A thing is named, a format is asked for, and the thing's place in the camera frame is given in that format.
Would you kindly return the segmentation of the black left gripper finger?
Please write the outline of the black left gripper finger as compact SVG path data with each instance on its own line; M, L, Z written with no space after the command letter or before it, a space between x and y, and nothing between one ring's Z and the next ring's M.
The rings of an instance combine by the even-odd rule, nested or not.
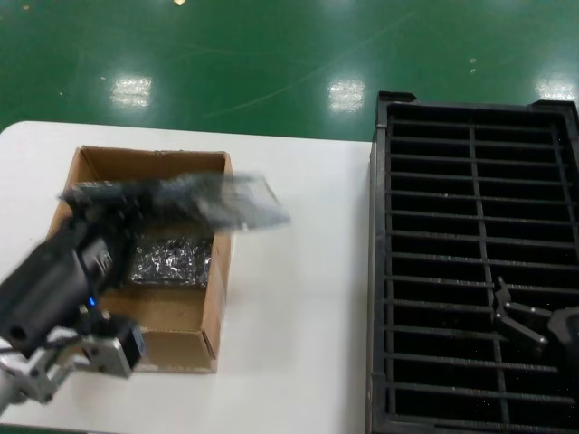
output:
M67 187L59 195L59 200L74 212L92 208L132 212L148 199L149 181L82 182Z
M114 244L111 280L123 279L135 244L136 224L136 213L132 209L119 209L111 215L110 225Z

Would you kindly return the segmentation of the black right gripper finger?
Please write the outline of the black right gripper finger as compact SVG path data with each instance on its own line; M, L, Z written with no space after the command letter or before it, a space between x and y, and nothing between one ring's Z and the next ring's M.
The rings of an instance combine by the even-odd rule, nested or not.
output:
M515 302L512 299L508 284L502 277L497 278L497 286L494 291L493 307L500 317L518 317L521 322L546 322L552 312Z
M509 316L494 315L493 325L499 335L526 352L541 357L548 344L547 339Z

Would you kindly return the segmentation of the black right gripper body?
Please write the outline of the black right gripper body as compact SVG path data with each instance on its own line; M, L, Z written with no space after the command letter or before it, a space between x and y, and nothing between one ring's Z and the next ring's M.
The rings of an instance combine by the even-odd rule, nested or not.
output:
M548 335L557 342L566 357L578 356L578 307L554 311L546 327Z

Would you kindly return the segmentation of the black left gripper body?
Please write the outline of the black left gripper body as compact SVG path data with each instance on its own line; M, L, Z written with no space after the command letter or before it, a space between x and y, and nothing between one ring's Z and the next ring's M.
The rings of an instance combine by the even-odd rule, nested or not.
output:
M1 337L14 351L31 356L54 328L74 323L79 306L119 284L110 279L111 215L64 219L1 283Z

